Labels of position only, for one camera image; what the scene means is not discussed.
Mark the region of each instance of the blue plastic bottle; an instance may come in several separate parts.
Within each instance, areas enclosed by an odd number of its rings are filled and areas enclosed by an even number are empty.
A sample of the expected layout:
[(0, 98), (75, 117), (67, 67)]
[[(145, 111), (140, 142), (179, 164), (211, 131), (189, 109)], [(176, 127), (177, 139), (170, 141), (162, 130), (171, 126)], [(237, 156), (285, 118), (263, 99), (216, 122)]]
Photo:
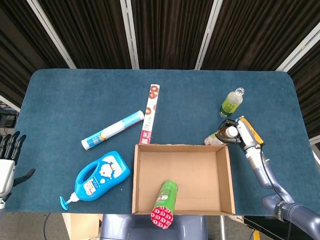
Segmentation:
[[(94, 168), (91, 176), (84, 180), (87, 173)], [(96, 200), (109, 189), (123, 182), (129, 175), (130, 169), (120, 154), (117, 151), (110, 151), (79, 172), (70, 199), (65, 201), (60, 196), (61, 206), (64, 210), (68, 210), (68, 204), (71, 202)]]

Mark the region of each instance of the blue carpet tabletop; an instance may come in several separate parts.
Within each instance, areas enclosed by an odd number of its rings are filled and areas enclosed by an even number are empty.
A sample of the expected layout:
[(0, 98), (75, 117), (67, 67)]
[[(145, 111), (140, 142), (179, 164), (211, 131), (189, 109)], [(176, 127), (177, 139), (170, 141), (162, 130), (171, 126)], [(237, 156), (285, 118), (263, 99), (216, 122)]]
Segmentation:
[[(31, 77), (16, 130), (26, 134), (16, 177), (32, 178), (12, 190), (9, 212), (64, 212), (81, 169), (109, 151), (118, 151), (133, 173), (142, 123), (86, 151), (81, 140), (146, 109), (150, 84), (159, 84), (152, 144), (202, 145), (224, 118), (227, 94), (245, 90), (232, 115), (244, 115), (265, 142), (264, 153), (279, 182), (320, 213), (320, 176), (290, 76), (279, 71), (46, 69)], [(237, 215), (266, 216), (260, 187), (244, 152), (229, 145)], [(69, 205), (69, 213), (130, 214), (133, 174), (95, 201)]]

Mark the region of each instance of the robotic hand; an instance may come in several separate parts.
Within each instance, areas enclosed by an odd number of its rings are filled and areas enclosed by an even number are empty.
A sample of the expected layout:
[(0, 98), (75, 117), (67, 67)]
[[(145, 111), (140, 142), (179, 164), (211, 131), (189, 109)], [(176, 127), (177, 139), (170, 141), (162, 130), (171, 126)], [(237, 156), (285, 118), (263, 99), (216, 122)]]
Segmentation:
[(22, 135), (16, 141), (19, 134), (20, 132), (17, 131), (13, 135), (8, 134), (4, 138), (0, 136), (0, 212), (6, 206), (6, 201), (11, 196), (12, 188), (27, 181), (36, 171), (32, 168), (26, 175), (14, 179), (22, 143), (26, 139), (26, 135)]
[(261, 198), (262, 207), (279, 220), (290, 221), (315, 240), (320, 240), (320, 215), (302, 204), (295, 203), (292, 196), (280, 185), (269, 165), (269, 159), (262, 152), (262, 145), (258, 144), (249, 127), (241, 119), (238, 121), (227, 119), (219, 129), (226, 126), (237, 128), (237, 138), (221, 138), (219, 135), (216, 137), (225, 143), (239, 144), (245, 151), (245, 157), (261, 187), (276, 192)]

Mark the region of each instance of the open cardboard box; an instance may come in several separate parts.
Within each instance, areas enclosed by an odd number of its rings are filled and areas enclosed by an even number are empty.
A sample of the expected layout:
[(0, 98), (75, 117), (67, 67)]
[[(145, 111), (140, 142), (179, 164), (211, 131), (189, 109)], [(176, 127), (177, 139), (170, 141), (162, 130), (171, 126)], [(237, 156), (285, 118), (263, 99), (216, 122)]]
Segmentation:
[(227, 146), (137, 144), (132, 213), (150, 214), (166, 180), (178, 185), (174, 214), (235, 214)]

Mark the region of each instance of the green can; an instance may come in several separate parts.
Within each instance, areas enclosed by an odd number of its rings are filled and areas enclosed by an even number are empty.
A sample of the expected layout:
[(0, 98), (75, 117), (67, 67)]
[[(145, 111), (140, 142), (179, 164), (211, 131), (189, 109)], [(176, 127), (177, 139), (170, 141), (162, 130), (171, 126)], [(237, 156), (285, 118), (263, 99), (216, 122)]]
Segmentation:
[(178, 193), (178, 185), (171, 180), (165, 181), (151, 212), (152, 222), (163, 229), (167, 229), (174, 220), (174, 210)]

